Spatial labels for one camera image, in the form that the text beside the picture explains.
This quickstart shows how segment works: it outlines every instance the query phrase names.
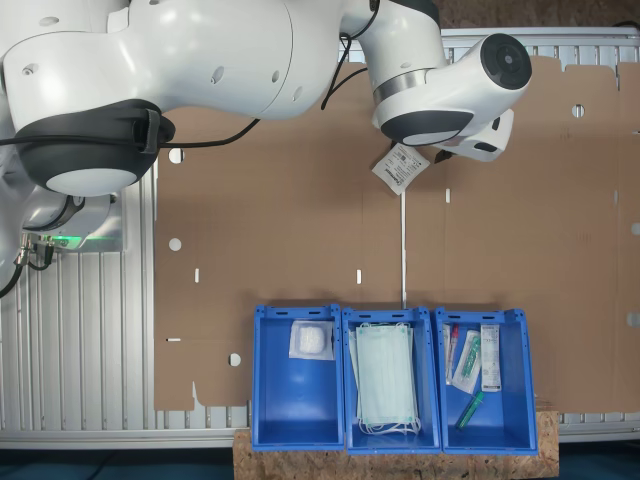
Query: metal frame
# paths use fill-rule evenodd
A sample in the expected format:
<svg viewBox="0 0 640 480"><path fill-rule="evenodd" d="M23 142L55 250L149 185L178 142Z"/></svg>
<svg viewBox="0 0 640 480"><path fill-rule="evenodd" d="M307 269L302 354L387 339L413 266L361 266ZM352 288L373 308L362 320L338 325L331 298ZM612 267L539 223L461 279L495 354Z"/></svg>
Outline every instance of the metal frame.
<svg viewBox="0 0 640 480"><path fill-rule="evenodd" d="M640 61L633 28L523 28L531 55L563 65ZM443 30L450 61L493 29ZM351 62L363 62L355 43ZM154 168L123 192L123 253L58 254L0 303L0 448L230 447L251 409L156 412L153 405ZM405 202L401 201L403 302ZM640 413L560 415L560 441L640 438Z"/></svg>

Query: blue plastic bin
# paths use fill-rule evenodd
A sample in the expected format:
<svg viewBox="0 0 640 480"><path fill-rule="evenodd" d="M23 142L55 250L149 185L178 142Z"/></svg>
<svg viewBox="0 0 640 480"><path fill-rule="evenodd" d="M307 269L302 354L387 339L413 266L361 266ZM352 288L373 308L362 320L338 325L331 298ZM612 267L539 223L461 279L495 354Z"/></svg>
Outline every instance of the blue plastic bin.
<svg viewBox="0 0 640 480"><path fill-rule="evenodd" d="M335 360L289 358L294 320L333 322ZM343 450L344 396L340 307L255 310L255 451Z"/></svg>
<svg viewBox="0 0 640 480"><path fill-rule="evenodd" d="M527 321L522 310L472 313L449 312L439 308L431 313L436 343L436 363L440 391L442 447L445 453L482 455L537 455L533 376ZM500 325L501 392L485 392L469 424L462 430L456 423L472 400L469 395L446 384L442 325L459 325L458 345L454 352L454 371L462 355L468 330L480 331L480 325ZM478 375L474 395L481 389Z"/></svg>
<svg viewBox="0 0 640 480"><path fill-rule="evenodd" d="M363 323L408 323L413 327L413 375L422 428L418 435L390 433L365 435L356 417L358 391L349 353L349 330ZM431 342L429 312L426 308L396 311L342 312L344 344L345 419L347 452L350 455L379 453L440 453L440 424L436 393L436 372Z"/></svg>

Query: cardboard sheet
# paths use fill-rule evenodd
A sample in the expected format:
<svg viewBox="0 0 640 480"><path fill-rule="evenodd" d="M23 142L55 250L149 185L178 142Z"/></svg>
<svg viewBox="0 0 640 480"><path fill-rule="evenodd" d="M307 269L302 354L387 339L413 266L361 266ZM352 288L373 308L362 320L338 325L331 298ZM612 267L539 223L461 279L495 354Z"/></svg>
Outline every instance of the cardboard sheet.
<svg viewBox="0 0 640 480"><path fill-rule="evenodd" d="M193 382L203 405L246 404L258 304L400 308L400 200L370 172L390 146L372 113L360 75L324 112L316 105L300 118L262 122L230 146L187 150L179 165L163 152L157 410L192 410ZM248 123L199 109L170 117L178 141L226 138ZM182 242L177 252L169 249L173 238ZM232 353L238 367L229 365Z"/></svg>
<svg viewBox="0 0 640 480"><path fill-rule="evenodd" d="M561 412L635 412L640 65L621 67L620 92L608 67L534 67L504 155L454 157L410 187L408 301L522 308L538 396Z"/></svg>
<svg viewBox="0 0 640 480"><path fill-rule="evenodd" d="M562 412L635 412L640 65L620 66L618 91L608 67L562 72L556 60L533 62L506 153L490 164L454 157L432 165L408 189L408 301L523 308L538 396ZM576 104L584 117L572 115ZM360 75L325 112L316 105L263 122L230 146L188 150L180 165L163 152L157 410L193 409L194 382L203 405L251 398L259 303L399 307L400 200L370 172L389 147L372 112ZM247 124L198 109L170 116L179 141L224 138ZM178 252L168 247L173 238ZM232 353L240 366L229 365Z"/></svg>

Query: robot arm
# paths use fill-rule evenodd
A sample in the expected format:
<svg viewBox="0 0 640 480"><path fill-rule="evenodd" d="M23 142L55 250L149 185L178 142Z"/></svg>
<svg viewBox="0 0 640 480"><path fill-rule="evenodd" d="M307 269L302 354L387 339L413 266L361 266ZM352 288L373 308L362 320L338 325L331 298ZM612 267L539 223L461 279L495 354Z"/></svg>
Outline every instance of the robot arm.
<svg viewBox="0 0 640 480"><path fill-rule="evenodd" d="M47 201L104 196L142 178L158 145L173 138L167 111L200 106L268 120L302 114L331 81L340 33L366 25L359 41L383 134L482 161L504 150L509 108L531 77L527 52L492 35L448 65L431 0L0 0L1 78L12 120L1 118L0 105L7 135L0 139L14 131L97 139L17 148L40 191L64 194ZM14 148L0 146L0 175ZM24 215L15 215L2 187L0 178L0 241L8 230L12 241L2 242L10 251L0 257L10 263L15 219ZM27 203L11 205L27 215Z"/></svg>

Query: black cable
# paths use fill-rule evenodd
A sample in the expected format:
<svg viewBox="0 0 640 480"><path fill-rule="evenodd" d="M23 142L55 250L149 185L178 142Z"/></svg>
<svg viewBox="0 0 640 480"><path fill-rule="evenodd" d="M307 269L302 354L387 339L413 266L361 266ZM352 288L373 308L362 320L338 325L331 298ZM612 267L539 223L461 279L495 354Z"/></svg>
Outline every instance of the black cable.
<svg viewBox="0 0 640 480"><path fill-rule="evenodd" d="M98 478L98 475L100 475L102 473L102 470L104 470L104 468L107 466L107 464L113 460L113 458L116 456L118 452L111 452L111 454L109 454L103 461L102 463L98 466L98 468L96 469L95 472L93 472L89 477L87 477L87 480L95 480L96 478Z"/></svg>
<svg viewBox="0 0 640 480"><path fill-rule="evenodd" d="M22 269L22 265L16 265L16 271L13 273L13 277L11 277L11 280L9 280L9 283L6 287L0 290L0 299L6 297L9 292L11 292L11 290L13 290L13 288L16 286L18 280L20 280L20 275L22 275Z"/></svg>
<svg viewBox="0 0 640 480"><path fill-rule="evenodd" d="M361 37L367 30L369 30L369 27L371 27L371 25L373 25L373 22L376 20L376 17L378 16L379 11L380 11L380 0L377 0L376 6L373 10L373 15L371 16L371 18L369 19L369 22L364 26L362 30L360 30L355 35L349 35L347 33L340 34L340 43L342 43L342 46L344 47L344 52L342 53L342 57L340 57L340 61L338 62L336 71L333 74L333 79L331 80L331 86L329 87L329 91L327 92L327 95L326 97L324 97L324 100L322 101L322 105L320 106L321 110L324 110L325 108L327 108L327 103L329 102L329 99L333 96L334 93L336 93L336 91L342 85L344 85L347 81L351 80L353 77L355 77L359 73L366 72L368 70L366 68L358 70L357 72L352 73L347 78L342 80L336 86L336 82L338 81L338 75L340 75L340 70L342 69L342 65L344 64L345 60L347 59L347 56L349 55L349 51L351 50L351 45L353 44L353 41L358 37Z"/></svg>
<svg viewBox="0 0 640 480"><path fill-rule="evenodd" d="M219 147L222 145L228 145L230 143L239 140L244 137L249 131L255 127L259 119L255 119L244 130L237 133L233 137L226 138L224 140L213 140L210 142L197 142L197 143L161 143L159 148L206 148L206 147ZM130 140L117 140L109 138L99 137L84 137L75 135L39 135L33 137L20 137L9 138L6 140L0 140L0 147L7 145L20 145L25 143L87 143L93 145L117 145L125 147L144 148L142 143L134 143Z"/></svg>
<svg viewBox="0 0 640 480"><path fill-rule="evenodd" d="M235 134L233 137L226 138L224 140L214 140L211 142L195 142L195 143L161 143L158 145L160 148L207 148L207 147L221 147L223 145L228 145L230 143L235 142L236 140L241 139L247 133L251 131L253 127L255 127L258 122L260 122L259 118L256 118L253 122L251 122L247 127L241 132Z"/></svg>
<svg viewBox="0 0 640 480"><path fill-rule="evenodd" d="M49 268L49 265L43 265L39 267L38 265L34 265L32 262L29 262L29 267L37 272L44 272L47 268Z"/></svg>
<svg viewBox="0 0 640 480"><path fill-rule="evenodd" d="M51 263L53 262L53 252L54 251L55 251L55 248L54 248L53 245L45 246L44 247L44 259L43 259L43 262L42 262L42 266L38 266L35 263L29 261L29 267L32 270L35 270L37 272L44 272L47 268L49 268L51 266Z"/></svg>
<svg viewBox="0 0 640 480"><path fill-rule="evenodd" d="M625 20L624 22L618 22L613 26L614 27L635 27L637 30L640 30L640 23L634 22L633 20Z"/></svg>
<svg viewBox="0 0 640 480"><path fill-rule="evenodd" d="M331 97L331 95L336 93L336 90L338 90L342 85L347 83L349 80L351 80L356 75L360 75L362 72L366 72L367 70L369 70L369 69L368 68L361 68L360 70L357 70L357 71L353 72L351 75L348 75L346 78L344 78L344 80L342 80L338 85L336 85L334 87L333 92L331 92L331 94L328 95L328 96Z"/></svg>
<svg viewBox="0 0 640 480"><path fill-rule="evenodd" d="M353 41L351 40L351 37L348 37L347 48L345 48L344 52L342 53L342 57L340 57L340 61L338 62L336 71L333 74L333 79L331 80L331 86L329 87L327 96L324 97L324 100L322 101L322 105L320 105L320 110L324 110L325 108L327 108L327 103L329 102L329 99L336 92L336 90L334 89L336 85L336 81L338 80L338 75L340 75L340 70L342 69L342 65L344 64L344 61L347 59L347 55L349 55L349 50L351 49L352 42Z"/></svg>

